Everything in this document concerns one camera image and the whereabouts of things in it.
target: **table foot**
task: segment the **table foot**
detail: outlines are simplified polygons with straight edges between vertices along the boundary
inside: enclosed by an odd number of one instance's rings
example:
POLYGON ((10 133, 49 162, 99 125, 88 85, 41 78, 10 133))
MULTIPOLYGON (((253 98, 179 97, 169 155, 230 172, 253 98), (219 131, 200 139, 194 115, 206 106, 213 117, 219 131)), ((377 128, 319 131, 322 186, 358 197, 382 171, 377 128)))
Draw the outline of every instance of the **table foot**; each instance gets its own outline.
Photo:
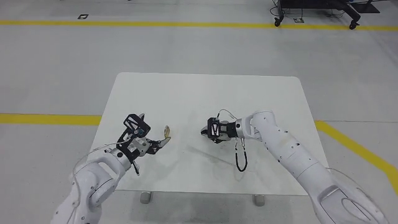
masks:
POLYGON ((152 199, 152 192, 141 192, 141 197, 139 198, 140 203, 148 204, 152 199))
POLYGON ((264 206, 264 204, 266 204, 266 198, 264 197, 264 195, 253 195, 253 203, 257 207, 262 207, 264 206))

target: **table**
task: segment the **table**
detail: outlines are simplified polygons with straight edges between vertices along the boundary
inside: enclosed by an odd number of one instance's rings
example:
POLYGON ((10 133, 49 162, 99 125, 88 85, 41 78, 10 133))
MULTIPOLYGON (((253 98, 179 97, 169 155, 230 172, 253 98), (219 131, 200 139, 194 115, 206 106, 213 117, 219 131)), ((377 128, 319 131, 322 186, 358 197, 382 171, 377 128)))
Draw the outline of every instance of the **table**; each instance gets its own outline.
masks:
MULTIPOLYGON (((306 195, 262 143, 246 141, 248 168, 239 172, 234 141, 214 144, 200 135, 207 119, 221 108, 237 118, 256 110, 274 111, 277 124, 328 166, 301 83, 295 77, 120 73, 91 149, 116 142, 125 130, 123 121, 128 114, 145 113, 151 127, 148 138, 162 139, 168 125, 172 139, 155 156, 138 158, 141 175, 134 169, 127 171, 117 190, 306 195)), ((224 113, 220 119, 231 121, 224 113)), ((95 152, 89 158, 100 155, 95 152)), ((239 157, 244 164, 243 153, 239 157)))

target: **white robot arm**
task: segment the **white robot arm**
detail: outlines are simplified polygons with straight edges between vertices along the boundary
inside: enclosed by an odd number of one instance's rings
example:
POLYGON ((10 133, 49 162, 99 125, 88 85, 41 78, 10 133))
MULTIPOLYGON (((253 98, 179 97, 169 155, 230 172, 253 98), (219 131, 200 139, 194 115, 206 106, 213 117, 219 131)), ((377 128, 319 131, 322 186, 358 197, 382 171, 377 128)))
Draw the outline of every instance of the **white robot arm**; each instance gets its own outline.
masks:
POLYGON ((218 116, 210 118, 201 134, 215 143, 231 138, 263 142, 308 193, 322 224, 388 223, 379 207, 359 187, 338 180, 287 130, 278 127, 271 111, 257 111, 233 123, 220 122, 218 116))
POLYGON ((73 170, 72 190, 56 209, 51 224, 97 224, 102 213, 101 204, 116 190, 131 165, 139 175, 135 160, 146 154, 155 154, 170 141, 167 126, 165 139, 152 141, 145 138, 150 127, 144 122, 143 114, 130 114, 124 125, 127 128, 116 143, 116 148, 105 149, 98 159, 73 170), (116 174, 115 178, 100 163, 107 165, 116 174))

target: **gray floor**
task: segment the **gray floor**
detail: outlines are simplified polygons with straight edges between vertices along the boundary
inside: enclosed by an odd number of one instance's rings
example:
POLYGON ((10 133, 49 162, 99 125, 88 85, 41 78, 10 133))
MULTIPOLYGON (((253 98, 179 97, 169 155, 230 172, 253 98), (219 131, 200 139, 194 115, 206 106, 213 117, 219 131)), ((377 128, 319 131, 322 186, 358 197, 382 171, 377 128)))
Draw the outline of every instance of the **gray floor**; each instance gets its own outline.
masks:
MULTIPOLYGON (((271 0, 0 0, 0 19, 270 22, 271 0)), ((394 25, 396 1, 361 24, 394 25)), ((293 23, 292 12, 286 23, 293 23)), ((347 17, 304 11, 306 24, 347 17)), ((288 75, 302 82, 314 119, 398 166, 397 32, 287 29, 0 26, 0 113, 102 114, 119 72, 288 75)), ((96 127, 0 125, 0 216, 46 223, 96 127)), ((385 174, 320 133, 329 164, 352 176, 391 223, 398 205, 385 174)), ((116 192, 101 223, 318 223, 306 197, 116 192)))

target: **yellow stripe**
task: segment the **yellow stripe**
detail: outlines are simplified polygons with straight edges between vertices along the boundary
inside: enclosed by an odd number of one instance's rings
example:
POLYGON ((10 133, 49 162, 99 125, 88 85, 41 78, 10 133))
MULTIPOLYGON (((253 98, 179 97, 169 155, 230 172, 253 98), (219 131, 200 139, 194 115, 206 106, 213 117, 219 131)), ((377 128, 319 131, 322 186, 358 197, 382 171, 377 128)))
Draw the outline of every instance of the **yellow stripe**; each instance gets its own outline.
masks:
POLYGON ((98 115, 47 115, 47 114, 5 114, 0 113, 0 124, 69 124, 76 126, 97 126, 98 115))
MULTIPOLYGON (((52 114, 4 114, 0 113, 0 124, 67 124, 78 126, 97 126, 100 115, 52 115, 52 114)), ((331 138, 382 170, 398 195, 398 170, 381 157, 373 154, 362 145, 345 136, 324 121, 316 121, 315 126, 331 138)))
POLYGON ((352 150, 355 154, 359 155, 369 163, 376 166, 378 169, 382 170, 389 179, 392 188, 398 195, 398 170, 392 164, 389 164, 381 157, 373 154, 371 151, 367 150, 362 145, 358 144, 354 140, 345 136, 343 133, 339 132, 329 124, 324 121, 316 121, 315 126, 319 131, 323 131, 331 138, 337 140, 340 144, 344 145, 348 149, 352 150))
MULTIPOLYGON (((75 27, 199 27, 276 29, 274 24, 244 22, 128 22, 128 21, 25 21, 0 20, 3 26, 75 26, 75 27)), ((280 29, 349 30, 348 26, 323 24, 281 24, 280 29)), ((358 26, 356 30, 398 31, 398 26, 358 26)))

